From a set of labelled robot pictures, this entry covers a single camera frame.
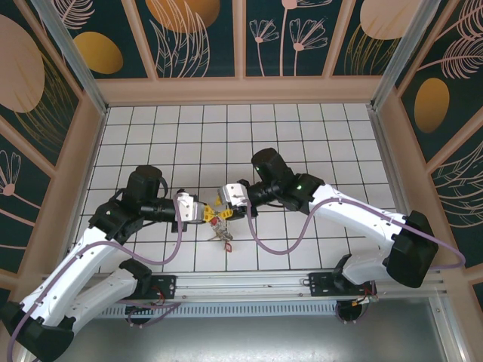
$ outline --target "yellow circle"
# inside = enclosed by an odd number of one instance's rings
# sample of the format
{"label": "yellow circle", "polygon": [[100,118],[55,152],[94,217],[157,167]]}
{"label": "yellow circle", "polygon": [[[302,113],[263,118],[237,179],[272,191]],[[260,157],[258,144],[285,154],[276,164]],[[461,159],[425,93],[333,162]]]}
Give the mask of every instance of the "yellow circle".
{"label": "yellow circle", "polygon": [[98,32],[83,32],[74,38],[74,43],[90,70],[112,74],[122,68],[121,51],[106,36]]}
{"label": "yellow circle", "polygon": [[427,79],[420,87],[414,102],[416,126],[431,133],[443,122],[450,105],[448,86],[440,79]]}
{"label": "yellow circle", "polygon": [[185,3],[193,17],[198,14],[207,28],[220,13],[220,0],[146,0],[149,11],[163,27],[172,32],[195,32],[197,26],[188,16]]}

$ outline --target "line drawing of flower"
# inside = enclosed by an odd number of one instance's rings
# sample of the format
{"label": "line drawing of flower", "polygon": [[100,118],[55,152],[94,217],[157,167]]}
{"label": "line drawing of flower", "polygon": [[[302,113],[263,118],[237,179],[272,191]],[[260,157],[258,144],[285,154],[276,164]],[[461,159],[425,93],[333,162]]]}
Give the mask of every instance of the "line drawing of flower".
{"label": "line drawing of flower", "polygon": [[[17,195],[15,193],[15,184],[17,183],[18,176],[20,174],[20,165],[22,164],[22,158],[15,152],[12,152],[10,159],[8,158],[7,152],[3,149],[0,151],[0,195],[5,197],[14,196],[22,202],[40,209],[40,206],[27,201],[25,198]],[[35,223],[20,216],[9,213],[5,210],[0,209],[0,213],[6,215],[16,221],[23,222],[29,226],[34,226]]]}
{"label": "line drawing of flower", "polygon": [[273,23],[273,19],[270,21],[268,20],[261,20],[260,24],[256,20],[252,20],[250,22],[250,31],[251,34],[254,36],[255,42],[257,43],[257,50],[258,50],[258,63],[260,64],[260,70],[262,71],[262,76],[265,76],[265,72],[263,71],[263,64],[262,64],[262,56],[260,54],[260,44],[267,42],[267,41],[274,41],[280,38],[278,32],[276,32],[277,28]]}
{"label": "line drawing of flower", "polygon": [[297,58],[299,51],[323,48],[327,46],[328,38],[323,37],[325,34],[324,20],[307,20],[302,28],[300,28],[300,19],[296,19],[290,22],[289,27],[295,50],[294,76],[297,76]]}
{"label": "line drawing of flower", "polygon": [[284,76],[284,40],[285,24],[287,23],[287,13],[289,10],[297,8],[317,8],[318,6],[329,5],[332,0],[281,0],[285,8],[284,18],[281,22],[281,41],[280,41],[280,76]]}

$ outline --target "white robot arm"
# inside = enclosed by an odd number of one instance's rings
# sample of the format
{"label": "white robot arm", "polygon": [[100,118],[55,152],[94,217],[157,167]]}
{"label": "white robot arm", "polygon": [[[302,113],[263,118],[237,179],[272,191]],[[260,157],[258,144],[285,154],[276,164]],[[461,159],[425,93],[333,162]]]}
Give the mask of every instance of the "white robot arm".
{"label": "white robot arm", "polygon": [[151,271],[129,259],[107,279],[79,295],[101,263],[116,251],[115,246],[123,245],[145,226],[145,221],[171,222],[174,231],[185,222],[204,222],[211,210],[206,204],[183,190],[174,200],[158,198],[161,183],[165,186],[160,170],[139,166],[130,175],[128,187],[97,208],[80,241],[42,285],[21,303],[7,302],[0,310],[8,332],[14,335],[17,331],[17,341],[42,362],[56,360],[74,335],[105,308],[135,291],[136,295],[146,294]]}
{"label": "white robot arm", "polygon": [[[306,173],[294,174],[274,149],[259,151],[253,156],[252,164],[260,182],[250,186],[240,180],[219,189],[220,202],[232,210],[231,220],[256,216],[258,206],[278,201],[289,210],[338,222],[377,244],[376,252],[348,254],[340,260],[335,268],[339,273],[335,277],[339,287],[386,278],[408,287],[421,285],[438,245],[403,227],[407,225],[432,235],[423,214],[389,213],[344,195],[322,179]],[[255,234],[254,238],[261,244]],[[293,250],[301,239],[286,252]]]}

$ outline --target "dark teal wallpaper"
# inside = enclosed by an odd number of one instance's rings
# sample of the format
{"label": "dark teal wallpaper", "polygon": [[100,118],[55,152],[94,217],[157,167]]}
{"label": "dark teal wallpaper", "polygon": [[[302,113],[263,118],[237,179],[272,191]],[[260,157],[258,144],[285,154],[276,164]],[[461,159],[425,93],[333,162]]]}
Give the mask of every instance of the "dark teal wallpaper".
{"label": "dark teal wallpaper", "polygon": [[382,75],[418,4],[356,0],[334,75]]}
{"label": "dark teal wallpaper", "polygon": [[0,269],[17,273],[50,182],[0,136]]}
{"label": "dark teal wallpaper", "polygon": [[481,2],[461,1],[402,94],[427,161],[483,106],[482,24]]}
{"label": "dark teal wallpaper", "polygon": [[0,116],[57,163],[78,97],[13,2],[0,7]]}
{"label": "dark teal wallpaper", "polygon": [[414,58],[421,51],[421,48],[423,47],[424,43],[428,39],[428,35],[432,31],[432,28],[434,28],[436,22],[438,21],[438,18],[441,16],[441,12],[445,9],[446,5],[448,4],[448,1],[449,0],[441,0],[441,2],[439,3],[438,10],[435,12],[434,17],[431,20],[431,23],[429,23],[429,25],[426,28],[426,31],[424,32],[423,37],[421,38],[418,46],[416,47],[416,49],[412,53],[411,57],[408,59],[408,62],[406,63],[406,66],[403,68],[401,74],[399,75],[398,80],[395,82],[395,86],[397,88],[399,88],[399,85],[401,84],[401,82],[405,78],[406,74],[408,73],[409,68],[412,66]]}
{"label": "dark teal wallpaper", "polygon": [[10,296],[10,290],[0,288],[0,308],[8,301],[8,296]]}
{"label": "dark teal wallpaper", "polygon": [[340,5],[338,0],[247,0],[246,75],[321,75]]}
{"label": "dark teal wallpaper", "polygon": [[147,77],[121,0],[52,3],[96,79]]}
{"label": "dark teal wallpaper", "polygon": [[232,0],[136,0],[159,78],[235,76]]}
{"label": "dark teal wallpaper", "polygon": [[483,127],[435,172],[436,191],[469,268],[483,262]]}
{"label": "dark teal wallpaper", "polygon": [[473,284],[473,290],[475,291],[481,311],[483,311],[483,283]]}

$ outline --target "white tiled floor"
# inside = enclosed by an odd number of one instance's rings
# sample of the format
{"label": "white tiled floor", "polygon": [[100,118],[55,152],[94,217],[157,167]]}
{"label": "white tiled floor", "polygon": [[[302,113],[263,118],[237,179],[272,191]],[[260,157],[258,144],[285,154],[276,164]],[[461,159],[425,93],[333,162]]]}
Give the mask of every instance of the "white tiled floor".
{"label": "white tiled floor", "polygon": [[[96,208],[125,187],[138,164],[160,168],[174,190],[185,188],[213,204],[217,187],[260,180],[252,155],[277,149],[296,173],[309,172],[349,196],[386,209],[395,207],[363,104],[261,104],[230,106],[119,107],[109,117],[79,219],[84,230]],[[261,207],[254,220],[266,245],[284,250],[297,239],[305,216]],[[247,220],[229,224],[233,252],[226,253],[209,225],[189,225],[173,262],[155,272],[224,272],[333,268],[351,250],[376,247],[356,232],[326,219],[311,222],[291,254],[274,256],[251,238]],[[143,256],[171,255],[176,235],[156,224],[133,235],[126,245]],[[128,257],[117,253],[100,268],[110,272]]]}

